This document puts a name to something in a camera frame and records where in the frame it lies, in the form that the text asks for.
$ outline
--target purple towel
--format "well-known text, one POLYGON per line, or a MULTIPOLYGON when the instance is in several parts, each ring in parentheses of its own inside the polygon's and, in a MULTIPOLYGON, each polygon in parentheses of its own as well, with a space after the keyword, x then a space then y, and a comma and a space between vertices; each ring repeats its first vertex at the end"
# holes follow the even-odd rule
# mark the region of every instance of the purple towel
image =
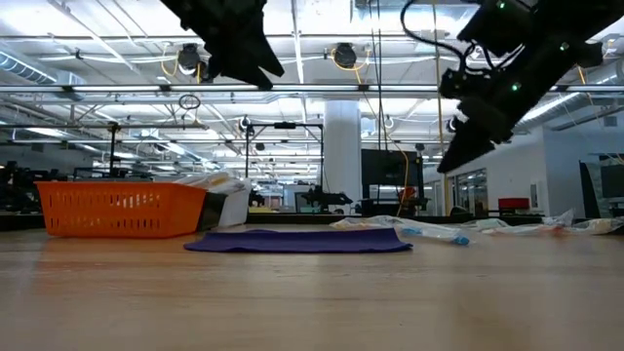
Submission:
POLYGON ((276 232, 252 230, 243 233, 208 233, 204 239, 185 244, 190 251, 210 253, 275 254, 372 254, 409 250, 394 229, 276 232))

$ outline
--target table surface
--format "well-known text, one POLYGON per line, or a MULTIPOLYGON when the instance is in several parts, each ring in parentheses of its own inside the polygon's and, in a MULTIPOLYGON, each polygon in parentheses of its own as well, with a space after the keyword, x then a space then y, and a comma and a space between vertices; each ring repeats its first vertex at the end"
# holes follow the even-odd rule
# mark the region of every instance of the table surface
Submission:
POLYGON ((0 233, 1 349, 587 351, 624 344, 622 238, 484 235, 469 248, 414 242, 411 252, 382 254, 182 248, 195 239, 0 233))

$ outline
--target white pillar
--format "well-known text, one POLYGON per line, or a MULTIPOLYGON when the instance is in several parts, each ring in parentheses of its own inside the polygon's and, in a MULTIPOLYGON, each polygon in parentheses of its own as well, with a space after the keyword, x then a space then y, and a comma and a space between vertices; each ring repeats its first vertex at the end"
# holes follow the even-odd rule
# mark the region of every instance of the white pillar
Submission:
MULTIPOLYGON (((362 147, 360 103, 356 100, 325 102, 326 192, 344 192, 353 200, 362 199, 362 147)), ((341 207, 349 215, 348 206, 341 207)))

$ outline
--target wooden table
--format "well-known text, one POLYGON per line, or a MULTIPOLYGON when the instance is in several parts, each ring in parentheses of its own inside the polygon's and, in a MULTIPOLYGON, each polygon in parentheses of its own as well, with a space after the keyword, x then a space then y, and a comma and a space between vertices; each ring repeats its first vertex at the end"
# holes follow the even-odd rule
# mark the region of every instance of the wooden table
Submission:
POLYGON ((350 255, 186 252, 194 239, 2 233, 0 350, 624 347, 621 238, 350 255))

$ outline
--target orange basket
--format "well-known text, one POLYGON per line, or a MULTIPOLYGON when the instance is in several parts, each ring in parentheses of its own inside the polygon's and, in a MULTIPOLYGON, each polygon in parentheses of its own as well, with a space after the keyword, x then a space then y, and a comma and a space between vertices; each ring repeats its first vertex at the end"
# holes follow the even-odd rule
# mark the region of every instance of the orange basket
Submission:
POLYGON ((154 182, 37 182, 50 235, 170 238, 195 232, 206 190, 154 182))

